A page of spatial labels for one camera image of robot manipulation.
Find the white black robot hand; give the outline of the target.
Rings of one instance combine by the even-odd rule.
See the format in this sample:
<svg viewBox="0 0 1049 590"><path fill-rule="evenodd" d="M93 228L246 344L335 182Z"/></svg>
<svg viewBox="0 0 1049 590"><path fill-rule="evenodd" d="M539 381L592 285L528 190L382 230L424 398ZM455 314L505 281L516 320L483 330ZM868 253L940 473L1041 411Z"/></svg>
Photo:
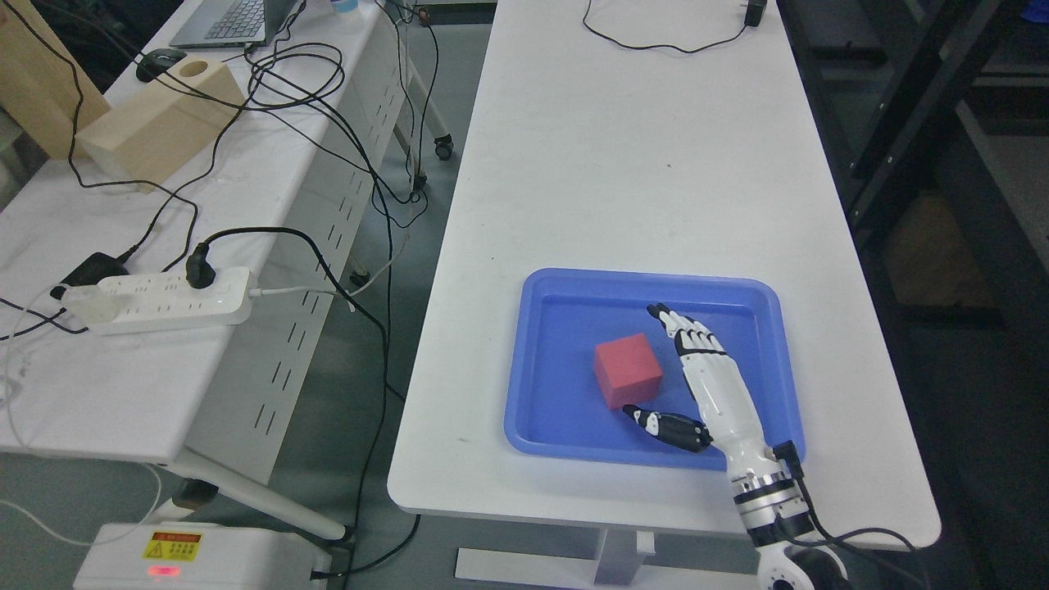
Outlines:
<svg viewBox="0 0 1049 590"><path fill-rule="evenodd" d="M713 446L724 454L726 473L732 482L744 479L749 486L783 477L782 466L765 444L763 425L750 392L715 334L700 321L683 316L668 305L648 305L647 312L660 321L681 362L686 386L700 418L672 412L622 407L634 423L656 440L701 452Z"/></svg>

